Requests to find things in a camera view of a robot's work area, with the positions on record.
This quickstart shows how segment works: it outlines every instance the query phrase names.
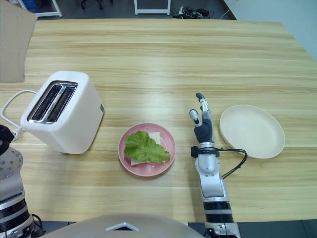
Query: white plate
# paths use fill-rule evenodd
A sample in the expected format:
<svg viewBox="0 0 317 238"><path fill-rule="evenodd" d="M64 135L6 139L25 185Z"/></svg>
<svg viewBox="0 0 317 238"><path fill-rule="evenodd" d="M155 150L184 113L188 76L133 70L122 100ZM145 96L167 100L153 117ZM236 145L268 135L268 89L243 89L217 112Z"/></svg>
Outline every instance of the white plate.
<svg viewBox="0 0 317 238"><path fill-rule="evenodd" d="M278 121L250 105L236 105L224 111L220 132L231 147L244 149L253 158L272 158L285 146L285 134Z"/></svg>

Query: wooden table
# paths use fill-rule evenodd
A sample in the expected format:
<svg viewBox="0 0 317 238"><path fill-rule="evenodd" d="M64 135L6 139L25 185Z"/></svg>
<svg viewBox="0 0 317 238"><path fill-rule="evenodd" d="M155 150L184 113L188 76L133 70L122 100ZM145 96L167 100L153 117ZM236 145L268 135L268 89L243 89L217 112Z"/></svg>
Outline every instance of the wooden table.
<svg viewBox="0 0 317 238"><path fill-rule="evenodd" d="M188 112L199 108L198 91L212 108L218 147L226 146L219 135L220 115L236 104L266 110L285 131L286 147L279 156L249 159L226 179L235 221L317 217L317 64L281 24L38 21L25 68L24 83L0 84L0 105L21 89L38 90L55 71L74 70L89 74L106 106L85 154L55 152L28 132L12 144L24 156L29 211L42 219L80 221L142 212L205 221L190 157L197 142ZM32 97L21 95L6 115L19 122ZM135 177L118 160L120 137L141 122L158 123L175 138L175 162L162 176ZM222 153L221 170L240 160L240 155Z"/></svg>

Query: white toaster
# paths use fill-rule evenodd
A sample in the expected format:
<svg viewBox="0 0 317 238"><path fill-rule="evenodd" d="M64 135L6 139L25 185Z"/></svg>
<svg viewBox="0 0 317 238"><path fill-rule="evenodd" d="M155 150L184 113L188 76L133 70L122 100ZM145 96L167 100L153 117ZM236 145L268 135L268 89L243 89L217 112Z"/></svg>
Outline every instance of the white toaster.
<svg viewBox="0 0 317 238"><path fill-rule="evenodd" d="M52 74L21 117L21 126L58 152L84 153L92 144L104 106L89 76Z"/></svg>

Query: cardboard box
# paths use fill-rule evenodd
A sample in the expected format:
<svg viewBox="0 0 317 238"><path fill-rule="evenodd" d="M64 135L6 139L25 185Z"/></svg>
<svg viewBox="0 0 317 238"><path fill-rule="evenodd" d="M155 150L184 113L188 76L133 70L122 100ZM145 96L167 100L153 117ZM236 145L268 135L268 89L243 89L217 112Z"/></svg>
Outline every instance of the cardboard box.
<svg viewBox="0 0 317 238"><path fill-rule="evenodd" d="M25 57L36 19L33 13L0 0L0 83L24 81Z"/></svg>

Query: wall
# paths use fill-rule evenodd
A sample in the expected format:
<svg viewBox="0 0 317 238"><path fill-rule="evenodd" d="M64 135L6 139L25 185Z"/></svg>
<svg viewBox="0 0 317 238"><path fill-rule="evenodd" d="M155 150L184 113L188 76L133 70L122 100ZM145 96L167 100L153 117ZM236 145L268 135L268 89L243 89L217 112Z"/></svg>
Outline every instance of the wall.
<svg viewBox="0 0 317 238"><path fill-rule="evenodd" d="M317 0L224 0L237 20L281 22L317 61Z"/></svg>

